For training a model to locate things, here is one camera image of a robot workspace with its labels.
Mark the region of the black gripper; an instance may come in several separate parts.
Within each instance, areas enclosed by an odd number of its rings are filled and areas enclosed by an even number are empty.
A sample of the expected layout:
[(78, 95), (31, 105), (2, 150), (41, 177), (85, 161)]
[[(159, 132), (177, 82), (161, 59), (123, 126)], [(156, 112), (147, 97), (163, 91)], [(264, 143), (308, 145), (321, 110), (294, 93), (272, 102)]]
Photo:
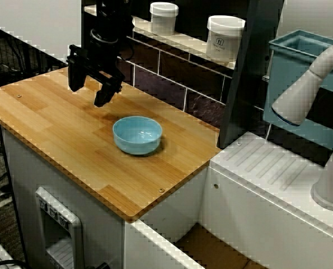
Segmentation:
[(90, 37), (88, 48), (69, 46), (68, 83), (73, 92), (84, 87), (87, 76), (102, 83), (94, 101), (95, 106), (102, 107), (121, 91), (121, 82), (125, 79), (116, 67), (120, 42), (117, 37), (106, 38), (95, 29), (90, 31)]

